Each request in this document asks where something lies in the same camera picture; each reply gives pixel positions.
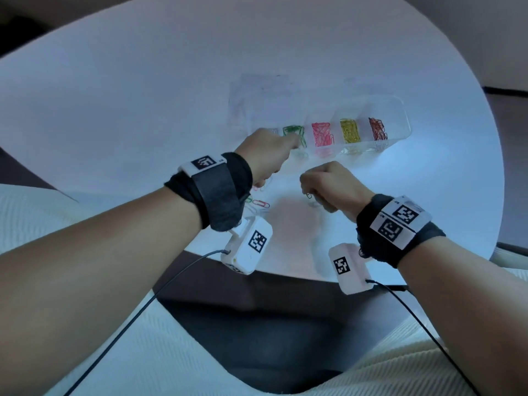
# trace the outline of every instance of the black wrist strap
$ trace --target black wrist strap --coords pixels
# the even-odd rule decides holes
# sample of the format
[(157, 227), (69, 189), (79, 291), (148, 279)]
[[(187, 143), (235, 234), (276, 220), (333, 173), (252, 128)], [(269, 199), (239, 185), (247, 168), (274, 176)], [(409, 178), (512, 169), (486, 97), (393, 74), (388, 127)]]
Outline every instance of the black wrist strap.
[(432, 222), (427, 223), (401, 250), (393, 245), (385, 237), (370, 228), (379, 212), (389, 204), (394, 198), (384, 194), (376, 194), (371, 202), (357, 216), (357, 239), (360, 244), (360, 255), (362, 257), (372, 257), (378, 261), (387, 262), (392, 267), (397, 268), (398, 263), (409, 251), (420, 243), (437, 236), (445, 236), (438, 226)]
[[(170, 190), (196, 205), (203, 229), (212, 221), (212, 229), (221, 232), (228, 231), (240, 221), (244, 201), (253, 185), (253, 175), (246, 160), (235, 152), (226, 152), (222, 157), (226, 159), (226, 164), (208, 170), (209, 173), (205, 171), (193, 175), (193, 178), (202, 175), (195, 178), (197, 183), (185, 172), (178, 172), (165, 183)], [(226, 176), (217, 171), (219, 168), (228, 170), (232, 183), (226, 183)]]

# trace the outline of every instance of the white fabric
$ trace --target white fabric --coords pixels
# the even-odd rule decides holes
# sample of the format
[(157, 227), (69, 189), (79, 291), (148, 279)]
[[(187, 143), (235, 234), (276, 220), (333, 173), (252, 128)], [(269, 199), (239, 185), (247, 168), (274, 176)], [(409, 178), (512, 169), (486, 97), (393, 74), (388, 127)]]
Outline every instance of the white fabric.
[[(91, 213), (55, 191), (0, 185), (0, 252), (87, 218)], [(509, 271), (528, 280), (528, 271)], [(131, 316), (151, 295), (152, 292)], [(425, 317), (423, 321), (436, 334)], [(110, 341), (46, 396), (66, 392)], [(73, 393), (74, 396), (264, 394), (229, 374), (157, 301)], [(463, 396), (471, 395), (472, 391), (412, 317), (347, 372), (303, 393), (307, 396), (423, 394)]]

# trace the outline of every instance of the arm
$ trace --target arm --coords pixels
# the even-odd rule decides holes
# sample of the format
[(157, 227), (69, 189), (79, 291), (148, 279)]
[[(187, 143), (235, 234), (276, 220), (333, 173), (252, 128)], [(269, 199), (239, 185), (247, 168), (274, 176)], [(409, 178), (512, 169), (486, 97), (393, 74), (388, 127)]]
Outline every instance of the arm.
[[(302, 191), (355, 221), (374, 193), (332, 162), (307, 171)], [(481, 392), (528, 394), (528, 284), (443, 237), (420, 244), (398, 269), (449, 353)]]
[[(261, 186), (297, 144), (260, 130), (236, 152)], [(163, 187), (0, 255), (0, 394), (42, 394), (89, 356), (201, 227)]]

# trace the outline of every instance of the clear plastic container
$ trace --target clear plastic container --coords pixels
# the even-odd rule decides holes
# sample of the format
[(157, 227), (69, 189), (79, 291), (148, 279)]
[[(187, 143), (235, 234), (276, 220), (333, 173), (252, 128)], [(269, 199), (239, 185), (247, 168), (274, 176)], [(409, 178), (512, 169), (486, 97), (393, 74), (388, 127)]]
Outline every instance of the clear plastic container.
[(244, 101), (247, 133), (268, 128), (303, 137), (302, 153), (320, 158), (380, 152), (411, 135), (403, 102), (387, 94), (354, 94), (348, 87), (262, 93)]

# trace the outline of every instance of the forearm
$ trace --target forearm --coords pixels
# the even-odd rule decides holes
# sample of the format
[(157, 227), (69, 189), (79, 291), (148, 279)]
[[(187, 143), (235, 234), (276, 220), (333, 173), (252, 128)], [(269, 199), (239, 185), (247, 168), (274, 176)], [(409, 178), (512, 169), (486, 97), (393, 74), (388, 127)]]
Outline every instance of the forearm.
[(411, 250), (398, 269), (484, 394), (527, 394), (528, 284), (443, 237)]
[(0, 393), (42, 392), (86, 358), (200, 229), (162, 188), (0, 255)]

